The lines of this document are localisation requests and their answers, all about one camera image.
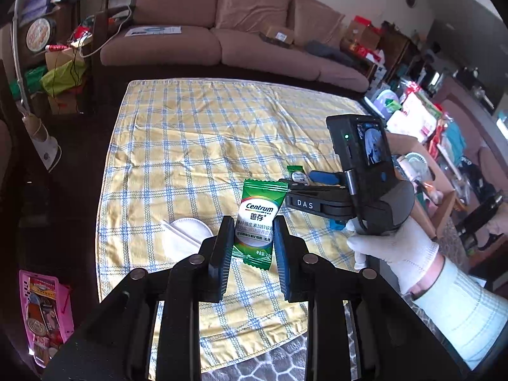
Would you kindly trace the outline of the right forearm white sleeve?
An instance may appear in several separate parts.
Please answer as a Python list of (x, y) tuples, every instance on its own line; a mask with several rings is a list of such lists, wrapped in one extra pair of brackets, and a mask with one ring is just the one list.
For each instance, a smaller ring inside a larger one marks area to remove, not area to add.
[(481, 287), (449, 259), (415, 304), (474, 370), (507, 325), (507, 300)]

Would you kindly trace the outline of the right white gloved hand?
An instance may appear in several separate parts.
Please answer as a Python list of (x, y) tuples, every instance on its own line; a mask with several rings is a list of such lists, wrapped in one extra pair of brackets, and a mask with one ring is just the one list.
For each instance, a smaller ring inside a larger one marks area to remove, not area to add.
[(402, 294), (419, 296), (429, 290), (444, 267), (439, 245), (412, 218), (385, 236), (351, 235), (348, 246), (358, 254), (383, 260), (399, 282)]

